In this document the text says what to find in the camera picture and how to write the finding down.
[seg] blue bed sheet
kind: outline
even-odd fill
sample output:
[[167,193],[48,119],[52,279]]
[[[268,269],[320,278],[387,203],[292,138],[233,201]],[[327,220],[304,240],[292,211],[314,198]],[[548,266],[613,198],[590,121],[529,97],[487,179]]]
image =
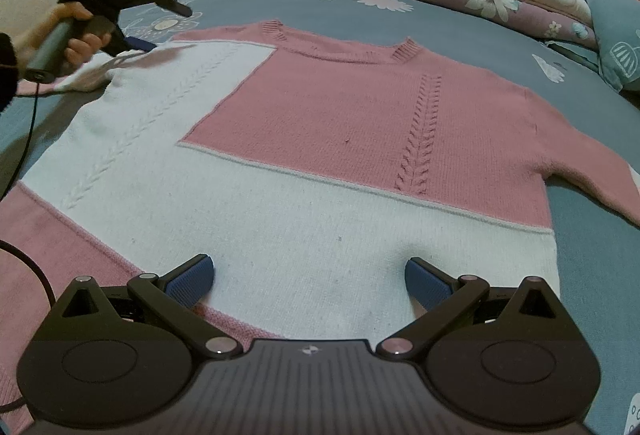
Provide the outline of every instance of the blue bed sheet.
[[[411,36],[452,59],[487,68],[537,92],[576,128],[620,154],[640,172],[640,110],[616,94],[596,73],[541,43],[492,22],[415,0],[382,7],[363,0],[181,0],[194,15],[176,17],[155,6],[124,11],[127,34],[168,40],[190,28],[235,25],[277,18],[333,38],[394,44]],[[563,74],[553,82],[535,56]],[[27,169],[94,94],[49,96],[40,106]],[[31,100],[16,101],[0,120],[0,184],[20,154]],[[632,397],[640,392],[640,231],[561,180],[547,184],[558,244],[562,302],[602,367],[602,385],[587,418],[597,434],[625,428]]]

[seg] bed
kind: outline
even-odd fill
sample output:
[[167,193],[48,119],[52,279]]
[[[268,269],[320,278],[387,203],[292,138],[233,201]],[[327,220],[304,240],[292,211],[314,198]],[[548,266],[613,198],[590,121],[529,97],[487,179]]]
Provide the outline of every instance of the bed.
[[[189,57],[184,47],[193,45],[188,41],[193,38],[189,33],[256,22],[280,22],[287,28],[329,38],[382,46],[411,36],[434,53],[530,89],[579,131],[640,171],[640,111],[612,88],[598,68],[605,25],[585,0],[180,1],[193,9],[193,16],[176,17],[156,6],[144,6],[124,11],[120,25],[128,36],[165,45],[178,44],[180,33],[187,32],[180,52],[184,58]],[[574,56],[561,54],[564,49],[552,49],[552,44],[567,44]],[[158,58],[161,49],[148,58]],[[170,57],[172,49],[163,54]],[[259,64],[259,59],[249,60],[252,54],[259,56],[249,49],[241,58],[221,56],[216,68],[232,66],[235,74],[217,71],[217,79],[236,76],[234,83],[241,82]],[[578,61],[576,54],[586,60]],[[406,206],[412,203],[390,204],[391,200],[366,192],[358,194],[359,201],[354,203],[349,200],[355,193],[350,186],[336,186],[332,191],[342,193],[329,198],[322,184],[309,186],[316,183],[312,177],[294,181],[277,170],[223,156],[192,173],[190,161],[205,155],[193,148],[178,148],[172,162],[181,165],[175,173],[156,173],[149,155],[165,155],[160,150],[154,153],[155,138],[162,136],[163,127],[170,128],[171,119],[188,114],[190,128],[198,121],[193,116],[210,112],[222,96],[211,96],[211,100],[193,103],[189,111],[183,109],[186,114],[173,115],[167,108],[186,105],[190,96],[165,93],[160,87],[156,91],[141,77],[136,79],[144,90],[133,91],[128,102],[120,100],[118,90],[124,92],[132,86],[123,82],[120,73],[126,71],[127,61],[135,64],[137,59],[110,64],[108,69],[103,68],[106,61],[98,59],[90,65],[92,70],[50,88],[65,92],[39,101],[23,181],[0,205],[2,238],[41,263],[56,292],[78,274],[89,272],[101,285],[121,285],[128,275],[162,272],[195,253],[206,252],[214,259],[218,273],[211,295],[198,310],[245,344],[256,336],[356,337],[377,343],[401,326],[398,322],[412,318],[408,297],[401,292],[393,297],[398,305],[388,308],[402,311],[397,314],[387,313],[380,302],[372,303],[377,291],[388,297],[381,282],[401,280],[404,263],[411,256],[421,256],[456,276],[474,272],[492,285],[517,286],[523,275],[539,274],[559,293],[602,367],[602,384],[587,425],[598,434],[628,429],[630,401],[635,397],[637,402],[640,392],[640,233],[630,219],[566,180],[551,177],[546,180],[551,244],[544,247],[536,236],[539,232],[530,230],[529,236],[519,237],[514,245],[505,237],[496,250],[483,243],[480,232],[472,237],[477,240],[475,245],[455,248],[456,239],[468,233],[466,226],[456,230],[456,219],[447,219],[425,233],[409,224],[431,219],[420,218],[420,214],[405,216]],[[161,59],[145,61],[134,67],[136,75],[162,68]],[[198,66],[184,61],[187,63],[181,68],[189,78]],[[165,74],[167,79],[181,82],[179,73]],[[104,75],[111,82],[106,88]],[[95,90],[85,91],[89,86]],[[136,122],[140,126],[131,132],[135,123],[123,105],[143,105],[145,98],[153,115],[143,126]],[[206,112],[199,107],[204,102],[209,105]],[[31,98],[18,98],[0,120],[0,184],[8,180],[21,154],[32,103]],[[116,151],[118,160],[113,160]],[[136,164],[144,168],[101,186],[102,173],[122,172],[124,165]],[[213,169],[216,173],[206,171]],[[148,180],[144,179],[145,170]],[[75,176],[78,183],[72,187],[67,179]],[[250,187],[233,183],[246,177],[255,180]],[[205,186],[220,189],[199,192],[198,196],[206,197],[197,205],[193,195],[185,198],[185,192]],[[265,200],[257,195],[260,189],[270,190],[273,198]],[[152,205],[149,200],[153,201],[158,191],[162,196]],[[210,196],[223,202],[209,202]],[[187,209],[185,203],[195,207]],[[370,218],[363,218],[364,209],[370,210]],[[252,211],[251,218],[247,210]],[[282,214],[295,216],[298,229],[285,219],[278,222]],[[394,216],[402,217],[399,225],[394,224]],[[60,240],[64,237],[60,228],[74,228],[71,244]],[[550,252],[540,258],[526,253],[545,249]],[[375,258],[376,252],[382,260],[365,262],[362,258]],[[476,255],[478,259],[495,258],[493,262],[470,261]],[[347,258],[352,262],[345,263]],[[510,264],[510,259],[517,261]],[[0,289],[0,330],[4,333],[2,343],[12,354],[0,367],[0,383],[9,390],[0,402],[7,402],[17,393],[15,386],[10,387],[11,365],[46,313],[46,301],[26,269],[16,269],[17,263],[3,255],[0,263],[5,275]],[[33,302],[29,306],[25,304],[27,295]],[[28,420],[22,409],[8,414],[5,422],[20,429]]]

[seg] blue pillow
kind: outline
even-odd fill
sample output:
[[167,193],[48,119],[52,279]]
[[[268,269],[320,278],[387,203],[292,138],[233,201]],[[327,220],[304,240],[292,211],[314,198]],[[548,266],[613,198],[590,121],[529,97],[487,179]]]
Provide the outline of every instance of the blue pillow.
[[640,0],[585,0],[600,48],[600,76],[616,91],[640,91]]

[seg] black cable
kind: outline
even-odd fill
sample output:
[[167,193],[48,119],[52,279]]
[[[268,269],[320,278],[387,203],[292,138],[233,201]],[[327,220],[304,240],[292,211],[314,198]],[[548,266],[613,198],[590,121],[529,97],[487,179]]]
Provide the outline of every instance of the black cable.
[[[53,288],[51,287],[49,280],[45,276],[42,269],[39,268],[37,263],[35,263],[26,253],[23,253],[20,249],[4,240],[0,240],[0,250],[9,253],[12,256],[15,256],[15,258],[19,259],[29,269],[31,269],[31,271],[33,271],[33,273],[38,277],[40,283],[42,284],[44,292],[47,294],[49,306],[53,307],[53,304],[56,302],[56,295],[53,293]],[[24,397],[19,397],[15,401],[11,401],[8,404],[0,405],[0,414],[21,408],[25,403],[26,401],[24,400]]]
[[24,145],[24,150],[22,151],[22,157],[18,161],[18,166],[15,167],[14,174],[9,179],[9,184],[6,185],[4,192],[2,193],[2,197],[0,200],[4,199],[11,190],[14,185],[15,180],[18,178],[20,174],[20,170],[22,169],[22,165],[24,164],[24,160],[27,158],[27,153],[29,152],[29,146],[31,144],[31,136],[33,135],[33,128],[36,124],[36,111],[38,110],[38,94],[40,93],[40,84],[36,84],[36,93],[33,98],[33,115],[31,116],[31,126],[29,127],[29,135],[27,136],[27,143]]

